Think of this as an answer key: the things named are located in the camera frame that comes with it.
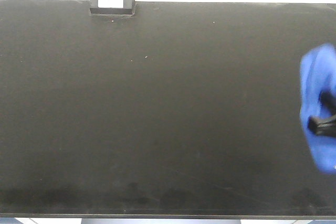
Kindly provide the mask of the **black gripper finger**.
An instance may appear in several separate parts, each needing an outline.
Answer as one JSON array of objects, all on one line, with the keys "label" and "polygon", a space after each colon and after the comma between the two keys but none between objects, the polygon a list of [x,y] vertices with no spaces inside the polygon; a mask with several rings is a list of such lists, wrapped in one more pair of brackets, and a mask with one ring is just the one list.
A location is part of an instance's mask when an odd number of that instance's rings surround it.
[{"label": "black gripper finger", "polygon": [[335,137],[335,115],[325,119],[310,116],[308,129],[316,136]]},{"label": "black gripper finger", "polygon": [[335,97],[332,95],[331,92],[321,92],[320,102],[322,106],[330,112],[331,115],[335,115],[336,113]]}]

